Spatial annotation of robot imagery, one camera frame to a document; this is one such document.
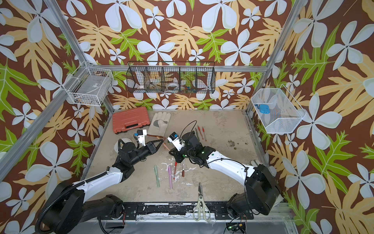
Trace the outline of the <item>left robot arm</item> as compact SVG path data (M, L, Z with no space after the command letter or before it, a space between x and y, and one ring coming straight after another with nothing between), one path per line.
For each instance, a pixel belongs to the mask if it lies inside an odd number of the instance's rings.
M113 195L90 200L103 190L122 183L134 172L134 165L157 153L163 139L152 140L140 147L119 139L118 154L111 167L91 178L70 183L61 182L41 209L35 224L37 234L67 234L79 223L94 217L120 216L122 200Z

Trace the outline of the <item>white brown-capped marker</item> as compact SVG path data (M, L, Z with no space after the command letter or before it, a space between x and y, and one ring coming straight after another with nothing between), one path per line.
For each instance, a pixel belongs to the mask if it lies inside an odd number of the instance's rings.
M183 160L183 162L182 162L182 173L181 173L182 177L185 177L185 163L186 163L186 160Z

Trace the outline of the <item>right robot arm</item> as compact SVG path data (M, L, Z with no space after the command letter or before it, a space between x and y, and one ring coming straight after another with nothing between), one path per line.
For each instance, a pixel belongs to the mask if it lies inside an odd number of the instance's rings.
M244 192L234 194L227 202L231 218L245 215L252 219L255 214L270 213L281 189L266 166L246 165L230 159L212 147L203 146L193 131L182 137L173 132L168 141L174 146L169 154L177 163L188 159L200 167L219 171L243 186Z

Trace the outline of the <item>red gel pen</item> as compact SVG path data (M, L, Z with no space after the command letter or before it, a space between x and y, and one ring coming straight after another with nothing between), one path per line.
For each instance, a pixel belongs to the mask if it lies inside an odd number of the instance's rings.
M173 180L175 180L175 178L176 178L177 165L178 165L178 163L175 162L175 164L174 164L174 171L173 171Z

